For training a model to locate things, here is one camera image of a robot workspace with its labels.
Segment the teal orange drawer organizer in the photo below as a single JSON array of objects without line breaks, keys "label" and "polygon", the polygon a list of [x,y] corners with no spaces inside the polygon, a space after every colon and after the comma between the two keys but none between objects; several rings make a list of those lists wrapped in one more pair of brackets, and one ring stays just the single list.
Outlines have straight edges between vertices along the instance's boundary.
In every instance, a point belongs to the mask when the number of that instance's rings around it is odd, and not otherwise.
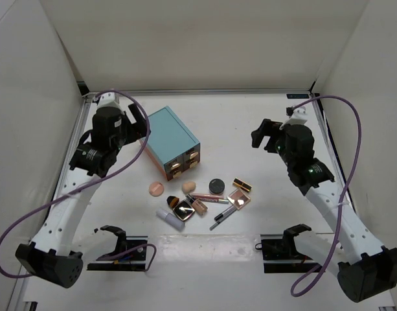
[{"label": "teal orange drawer organizer", "polygon": [[151,134],[145,148],[167,181],[201,161],[201,143],[169,106],[148,116]]}]

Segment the black gold lipstick case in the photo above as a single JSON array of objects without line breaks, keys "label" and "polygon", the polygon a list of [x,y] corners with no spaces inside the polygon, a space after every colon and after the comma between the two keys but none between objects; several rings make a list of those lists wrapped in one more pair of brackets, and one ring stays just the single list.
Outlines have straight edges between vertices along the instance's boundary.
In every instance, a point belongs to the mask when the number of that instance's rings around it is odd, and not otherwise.
[{"label": "black gold lipstick case", "polygon": [[250,193],[252,190],[252,186],[238,178],[234,178],[233,185],[238,187],[239,189],[243,190],[246,193]]}]

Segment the round black compact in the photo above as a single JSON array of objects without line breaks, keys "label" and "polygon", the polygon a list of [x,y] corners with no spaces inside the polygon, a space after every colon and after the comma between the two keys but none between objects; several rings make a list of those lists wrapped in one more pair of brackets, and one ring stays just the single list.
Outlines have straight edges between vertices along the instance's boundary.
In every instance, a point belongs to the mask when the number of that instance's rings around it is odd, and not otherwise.
[{"label": "round black compact", "polygon": [[225,190],[225,183],[219,178],[214,178],[209,182],[209,191],[211,194],[220,195]]}]

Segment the eyeshadow palette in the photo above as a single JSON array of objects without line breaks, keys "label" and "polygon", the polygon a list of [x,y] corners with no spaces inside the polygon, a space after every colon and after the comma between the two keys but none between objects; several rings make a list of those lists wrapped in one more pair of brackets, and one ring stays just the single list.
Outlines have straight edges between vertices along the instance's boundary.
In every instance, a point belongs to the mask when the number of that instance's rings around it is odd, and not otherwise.
[{"label": "eyeshadow palette", "polygon": [[236,208],[236,210],[243,209],[250,201],[251,198],[241,189],[236,189],[230,195],[228,195],[227,199],[230,204]]}]

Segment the pink tube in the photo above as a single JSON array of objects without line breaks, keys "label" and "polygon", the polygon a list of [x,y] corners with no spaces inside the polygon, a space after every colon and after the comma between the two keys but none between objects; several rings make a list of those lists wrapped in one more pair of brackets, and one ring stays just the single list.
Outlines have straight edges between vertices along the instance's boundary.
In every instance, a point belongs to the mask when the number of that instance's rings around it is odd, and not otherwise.
[{"label": "pink tube", "polygon": [[202,194],[202,193],[190,193],[193,198],[198,198],[205,201],[219,201],[223,200],[223,196],[213,195],[213,194]]}]

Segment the black silver eyeliner pen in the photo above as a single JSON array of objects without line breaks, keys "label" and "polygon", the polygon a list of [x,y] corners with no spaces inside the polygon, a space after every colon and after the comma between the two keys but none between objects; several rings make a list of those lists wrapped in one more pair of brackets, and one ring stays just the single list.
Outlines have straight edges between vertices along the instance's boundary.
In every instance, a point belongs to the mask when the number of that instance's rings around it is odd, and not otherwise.
[{"label": "black silver eyeliner pen", "polygon": [[219,215],[217,215],[214,218],[215,223],[209,228],[210,231],[214,230],[216,227],[218,227],[223,221],[225,221],[230,215],[235,213],[237,211],[235,206],[230,206],[223,212],[221,212]]}]

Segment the black gold square compact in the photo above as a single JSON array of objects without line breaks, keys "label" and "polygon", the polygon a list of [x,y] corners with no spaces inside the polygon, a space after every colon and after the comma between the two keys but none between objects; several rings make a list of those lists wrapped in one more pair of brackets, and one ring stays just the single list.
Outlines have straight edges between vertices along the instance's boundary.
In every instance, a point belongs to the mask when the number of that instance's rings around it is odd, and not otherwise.
[{"label": "black gold square compact", "polygon": [[196,212],[186,200],[176,201],[172,207],[174,214],[183,222],[191,218]]}]

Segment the red lip gloss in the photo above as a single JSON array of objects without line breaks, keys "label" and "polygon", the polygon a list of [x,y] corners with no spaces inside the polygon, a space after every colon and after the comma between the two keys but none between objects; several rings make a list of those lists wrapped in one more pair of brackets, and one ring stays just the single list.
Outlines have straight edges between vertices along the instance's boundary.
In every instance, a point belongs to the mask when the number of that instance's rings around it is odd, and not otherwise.
[{"label": "red lip gloss", "polygon": [[220,204],[230,204],[229,200],[226,199],[217,199],[217,198],[199,198],[200,201],[203,202],[211,202],[211,203],[220,203]]}]

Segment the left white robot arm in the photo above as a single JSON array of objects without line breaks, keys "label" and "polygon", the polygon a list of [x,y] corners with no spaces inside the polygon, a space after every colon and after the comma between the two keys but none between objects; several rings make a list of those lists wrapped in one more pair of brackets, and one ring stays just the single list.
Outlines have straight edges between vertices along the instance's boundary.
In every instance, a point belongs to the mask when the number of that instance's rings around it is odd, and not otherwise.
[{"label": "left white robot arm", "polygon": [[123,146],[147,140],[150,125],[140,104],[129,111],[135,122],[116,102],[100,104],[92,128],[80,138],[69,162],[69,177],[63,194],[49,204],[49,215],[28,244],[20,244],[15,256],[32,275],[63,288],[70,288],[84,266],[83,255],[73,251],[74,234],[100,184],[113,177],[110,168]]}]

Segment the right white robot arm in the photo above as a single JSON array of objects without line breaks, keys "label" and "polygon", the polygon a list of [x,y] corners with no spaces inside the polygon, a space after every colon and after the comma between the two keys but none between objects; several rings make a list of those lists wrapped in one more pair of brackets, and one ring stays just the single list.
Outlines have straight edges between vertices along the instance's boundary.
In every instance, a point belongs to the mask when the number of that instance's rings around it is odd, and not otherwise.
[{"label": "right white robot arm", "polygon": [[282,124],[264,119],[252,132],[252,146],[258,148],[268,137],[265,151],[278,154],[288,176],[302,195],[320,212],[337,239],[331,258],[331,244],[305,224],[284,230],[281,240],[262,243],[274,259],[303,256],[326,266],[344,294],[358,303],[397,285],[397,248],[387,248],[340,200],[342,189],[328,167],[314,156],[312,131],[302,124]]}]

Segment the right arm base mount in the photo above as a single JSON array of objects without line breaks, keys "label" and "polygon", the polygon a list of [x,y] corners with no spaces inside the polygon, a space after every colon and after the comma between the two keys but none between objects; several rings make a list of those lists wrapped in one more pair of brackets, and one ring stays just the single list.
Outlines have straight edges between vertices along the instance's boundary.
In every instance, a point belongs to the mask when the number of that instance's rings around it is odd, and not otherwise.
[{"label": "right arm base mount", "polygon": [[311,230],[309,226],[299,224],[285,229],[279,237],[261,237],[260,242],[255,244],[255,250],[262,252],[264,273],[306,273],[311,269],[318,273],[321,266],[310,257],[299,253],[294,242],[296,236]]}]

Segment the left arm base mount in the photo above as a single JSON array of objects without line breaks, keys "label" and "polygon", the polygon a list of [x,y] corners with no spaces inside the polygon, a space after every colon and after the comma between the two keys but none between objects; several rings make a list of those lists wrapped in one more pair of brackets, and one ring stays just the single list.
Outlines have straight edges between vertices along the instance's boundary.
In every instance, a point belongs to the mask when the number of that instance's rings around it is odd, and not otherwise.
[{"label": "left arm base mount", "polygon": [[87,264],[87,271],[133,271],[147,272],[157,254],[155,245],[145,237],[130,237],[125,230],[104,225],[94,229],[94,234],[106,234],[112,237],[111,251],[99,255],[94,261]]}]

